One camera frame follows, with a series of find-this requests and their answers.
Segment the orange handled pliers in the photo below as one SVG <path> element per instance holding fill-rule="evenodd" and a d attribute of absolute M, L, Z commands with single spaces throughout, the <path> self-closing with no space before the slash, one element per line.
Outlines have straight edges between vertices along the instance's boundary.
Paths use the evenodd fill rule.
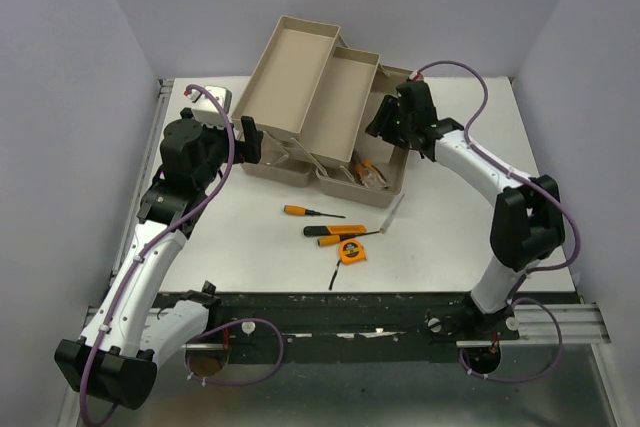
<path fill-rule="evenodd" d="M 364 187 L 371 190 L 386 191 L 390 188 L 384 174 L 368 159 L 362 157 L 357 151 L 353 151 L 350 168 L 356 180 Z"/>

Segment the beige tool box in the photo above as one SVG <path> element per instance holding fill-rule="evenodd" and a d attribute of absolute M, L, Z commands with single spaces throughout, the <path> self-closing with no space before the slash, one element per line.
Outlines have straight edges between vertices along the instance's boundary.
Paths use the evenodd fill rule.
<path fill-rule="evenodd" d="M 408 153 L 365 128 L 409 74 L 349 47 L 337 25 L 281 17 L 233 112 L 235 122 L 250 116 L 264 132 L 262 159 L 244 172 L 294 187 L 317 181 L 325 195 L 389 206 L 402 189 Z M 384 174 L 388 190 L 356 180 L 353 151 Z"/>

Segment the orange handled screwdriver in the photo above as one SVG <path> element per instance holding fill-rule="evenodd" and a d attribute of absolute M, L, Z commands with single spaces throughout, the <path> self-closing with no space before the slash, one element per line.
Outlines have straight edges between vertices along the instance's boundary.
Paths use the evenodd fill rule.
<path fill-rule="evenodd" d="M 345 240 L 350 240 L 367 235 L 378 234 L 379 231 L 365 232 L 365 233 L 349 233 L 349 234 L 333 234 L 329 236 L 320 237 L 316 243 L 319 247 L 328 247 L 332 245 L 340 244 Z"/>
<path fill-rule="evenodd" d="M 285 205 L 284 208 L 283 208 L 283 212 L 286 215 L 290 215 L 290 216 L 331 217 L 331 218 L 345 219 L 345 216 L 343 216 L 343 215 L 327 214 L 327 213 L 323 213 L 323 212 L 319 212 L 319 211 L 316 211 L 316 210 L 308 209 L 308 208 L 301 207 L 301 206 L 295 206 L 295 205 Z"/>

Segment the small clear handled screwdriver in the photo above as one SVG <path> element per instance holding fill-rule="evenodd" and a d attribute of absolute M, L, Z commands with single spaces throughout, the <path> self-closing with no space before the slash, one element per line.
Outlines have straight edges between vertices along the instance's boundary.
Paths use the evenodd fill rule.
<path fill-rule="evenodd" d="M 387 215 L 387 217 L 385 218 L 385 220 L 383 221 L 383 223 L 380 226 L 380 232 L 382 234 L 386 233 L 389 230 L 389 227 L 391 226 L 392 222 L 394 221 L 396 214 L 399 210 L 399 207 L 402 203 L 402 201 L 404 200 L 405 195 L 402 194 L 396 201 L 395 205 L 393 206 L 393 208 L 391 209 L 391 211 L 389 212 L 389 214 Z"/>

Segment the orange black utility knife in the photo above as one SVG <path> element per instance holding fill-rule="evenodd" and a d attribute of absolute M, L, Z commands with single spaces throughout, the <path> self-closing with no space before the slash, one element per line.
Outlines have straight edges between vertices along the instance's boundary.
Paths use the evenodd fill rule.
<path fill-rule="evenodd" d="M 305 237 L 323 237 L 331 235 L 364 234 L 364 225 L 312 225 L 305 226 L 302 233 Z"/>

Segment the orange tape measure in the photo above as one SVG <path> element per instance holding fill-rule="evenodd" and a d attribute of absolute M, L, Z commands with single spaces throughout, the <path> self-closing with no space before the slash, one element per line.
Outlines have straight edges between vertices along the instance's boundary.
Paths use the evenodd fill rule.
<path fill-rule="evenodd" d="M 347 239 L 339 245 L 339 263 L 350 265 L 356 262 L 366 261 L 367 255 L 364 247 L 357 239 Z"/>

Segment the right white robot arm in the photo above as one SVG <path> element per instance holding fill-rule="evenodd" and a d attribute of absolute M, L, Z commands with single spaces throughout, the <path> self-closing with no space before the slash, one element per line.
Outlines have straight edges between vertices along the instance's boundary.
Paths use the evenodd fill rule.
<path fill-rule="evenodd" d="M 459 317 L 467 336 L 485 337 L 496 327 L 496 315 L 507 308 L 526 272 L 565 241 L 556 181 L 511 169 L 478 147 L 462 124 L 440 119 L 423 81 L 407 80 L 394 95 L 385 95 L 365 133 L 448 168 L 493 208 L 492 257 L 466 295 L 467 308 Z"/>

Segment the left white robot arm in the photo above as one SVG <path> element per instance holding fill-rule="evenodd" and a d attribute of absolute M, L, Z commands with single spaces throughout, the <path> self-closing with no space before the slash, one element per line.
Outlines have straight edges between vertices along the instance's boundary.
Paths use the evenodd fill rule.
<path fill-rule="evenodd" d="M 263 133 L 241 119 L 244 137 L 198 121 L 190 109 L 163 131 L 161 164 L 140 201 L 131 247 L 102 305 L 78 339 L 60 341 L 54 361 L 76 392 L 131 410 L 148 398 L 160 366 L 182 342 L 214 340 L 215 290 L 189 292 L 160 323 L 145 325 L 164 277 L 204 209 L 206 190 L 222 184 L 223 164 L 256 164 Z"/>

